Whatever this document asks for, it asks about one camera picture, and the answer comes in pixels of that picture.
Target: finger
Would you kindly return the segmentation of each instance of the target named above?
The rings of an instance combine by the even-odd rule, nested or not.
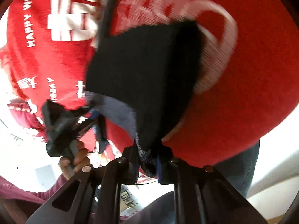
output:
[[[81,161],[83,161],[84,158],[86,158],[88,155],[88,150],[86,148],[81,149],[75,159],[74,159],[74,165],[79,164]]]
[[[59,159],[59,166],[60,167],[67,167],[70,163],[71,163],[71,160],[66,158],[66,157],[62,157],[62,158]]]
[[[81,150],[84,148],[84,143],[82,141],[78,141],[76,147],[77,147],[77,149]]]
[[[89,166],[89,164],[90,164],[90,159],[87,157],[74,168],[74,173],[80,171],[85,166]]]

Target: screw head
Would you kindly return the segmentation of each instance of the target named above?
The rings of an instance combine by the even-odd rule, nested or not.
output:
[[[91,169],[92,169],[91,166],[85,166],[85,167],[82,168],[82,171],[84,173],[88,173]]]
[[[178,158],[177,157],[173,157],[170,161],[171,162],[178,162]]]
[[[117,162],[119,163],[125,163],[127,161],[127,159],[125,157],[120,157],[119,159],[117,159]]]
[[[214,171],[214,168],[213,166],[210,166],[210,165],[207,165],[204,167],[204,170],[207,172],[207,173],[211,173]]]

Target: white chinese character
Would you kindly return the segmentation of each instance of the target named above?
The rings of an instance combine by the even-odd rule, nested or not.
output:
[[[76,85],[76,87],[78,87],[78,98],[85,97],[85,93],[83,92],[83,87],[85,87],[85,85],[83,85],[83,81],[78,81],[78,85]]]
[[[31,79],[24,78],[24,79],[17,81],[17,83],[18,83],[18,86],[20,87],[20,89],[29,88],[30,86],[32,88],[35,88],[35,84],[37,84],[37,83],[34,83],[34,80],[35,80],[35,77],[33,77]]]

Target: human hand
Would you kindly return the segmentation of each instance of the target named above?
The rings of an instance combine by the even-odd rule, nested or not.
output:
[[[74,158],[74,173],[77,173],[78,171],[80,171],[84,166],[91,166],[90,164],[90,160],[87,157],[88,155],[88,150],[86,148],[84,148],[84,143],[82,141],[78,141],[77,144],[77,149],[79,149],[80,151],[77,153],[77,155]],[[59,167],[62,171],[62,175],[66,178],[66,180],[69,180],[71,178],[71,174],[68,171],[67,167],[71,164],[71,161],[66,158],[66,157],[62,157],[59,160]]]

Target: person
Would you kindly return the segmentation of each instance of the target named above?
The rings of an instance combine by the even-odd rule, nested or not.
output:
[[[78,141],[77,148],[80,151],[73,161],[75,173],[84,166],[91,165],[87,157],[88,150],[84,148],[82,141]],[[25,224],[26,220],[71,178],[71,174],[67,170],[70,163],[69,159],[60,158],[59,166],[62,170],[62,175],[46,192],[35,193],[21,190],[0,176],[0,223]]]

